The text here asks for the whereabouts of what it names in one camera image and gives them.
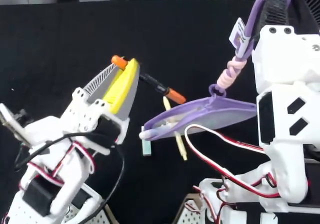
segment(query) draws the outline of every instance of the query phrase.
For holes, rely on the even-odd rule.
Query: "black table surface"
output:
[[[136,58],[141,68],[191,101],[209,96],[234,49],[230,31],[238,17],[247,19],[251,1],[129,1],[0,6],[0,102],[12,111],[26,109],[38,120],[59,116],[76,87],[83,87],[113,55]],[[255,102],[254,69],[249,61],[229,98]],[[174,138],[152,142],[152,156],[142,156],[141,126],[164,111],[162,96],[138,85],[126,140],[125,176],[109,204],[121,224],[165,224],[173,221],[192,185],[217,172],[188,149],[180,157]],[[221,130],[256,144],[256,118]],[[268,160],[235,149],[209,133],[192,141],[201,152],[235,174]],[[0,213],[18,190],[23,172],[13,172],[19,143],[0,128]],[[87,183],[105,197],[120,169],[116,153],[96,157],[97,171]],[[314,222],[315,216],[281,214],[279,223]],[[259,223],[251,219],[248,223]]]

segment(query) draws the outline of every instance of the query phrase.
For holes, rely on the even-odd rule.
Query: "orange marker cap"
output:
[[[186,98],[183,95],[179,94],[171,88],[169,88],[169,93],[165,96],[178,104],[183,104],[186,102]]]
[[[118,55],[114,55],[111,59],[111,62],[116,64],[122,70],[126,69],[126,66],[128,64],[128,62],[125,59],[121,58]]]

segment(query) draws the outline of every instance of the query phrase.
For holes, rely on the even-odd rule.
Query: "label tag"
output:
[[[245,27],[245,23],[239,17],[238,20],[236,20],[229,36],[229,41],[234,46],[235,54],[239,58],[244,56],[250,42],[250,37],[245,36]]]

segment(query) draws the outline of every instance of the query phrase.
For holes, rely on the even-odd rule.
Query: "screw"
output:
[[[277,30],[276,30],[274,27],[270,27],[269,32],[271,32],[271,33],[276,33]]]
[[[284,29],[284,33],[285,33],[285,34],[290,34],[290,33],[291,33],[291,29],[288,28],[288,27],[286,27],[286,28]]]
[[[320,51],[320,46],[315,44],[312,46],[313,50],[315,50],[316,52]]]

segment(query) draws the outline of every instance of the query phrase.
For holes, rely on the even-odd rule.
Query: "small teal block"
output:
[[[142,140],[142,155],[143,156],[151,156],[151,141]]]

